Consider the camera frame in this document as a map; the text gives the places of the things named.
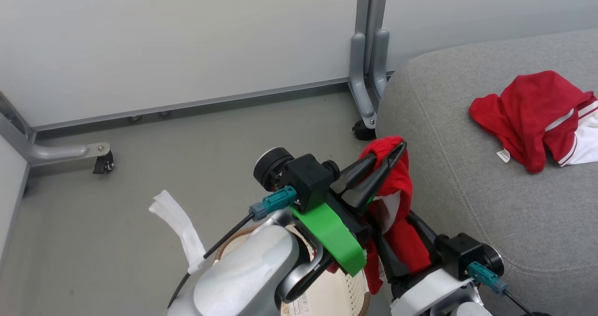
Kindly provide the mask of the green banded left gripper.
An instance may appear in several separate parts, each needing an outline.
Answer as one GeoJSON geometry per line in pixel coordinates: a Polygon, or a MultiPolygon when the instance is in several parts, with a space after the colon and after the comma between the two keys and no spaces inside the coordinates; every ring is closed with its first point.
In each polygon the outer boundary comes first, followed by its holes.
{"type": "Polygon", "coordinates": [[[341,193],[348,190],[348,205],[331,191],[296,189],[297,203],[291,207],[293,215],[350,276],[365,268],[364,250],[374,232],[359,214],[368,211],[375,197],[408,191],[406,141],[373,141],[364,152],[341,171],[341,193]]]}

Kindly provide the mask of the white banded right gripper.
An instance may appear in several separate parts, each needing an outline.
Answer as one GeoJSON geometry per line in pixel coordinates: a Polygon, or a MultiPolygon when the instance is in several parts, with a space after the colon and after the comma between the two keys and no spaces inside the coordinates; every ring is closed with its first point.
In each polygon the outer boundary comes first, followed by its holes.
{"type": "MultiPolygon", "coordinates": [[[[410,211],[408,224],[414,228],[429,253],[436,253],[435,241],[438,235],[414,211],[410,211]]],[[[381,260],[387,282],[399,284],[410,273],[392,250],[381,232],[372,237],[381,260]]],[[[391,304],[392,316],[456,316],[456,310],[466,303],[475,303],[484,314],[484,303],[472,278],[458,280],[444,269],[438,269],[425,276],[391,304]]]]}

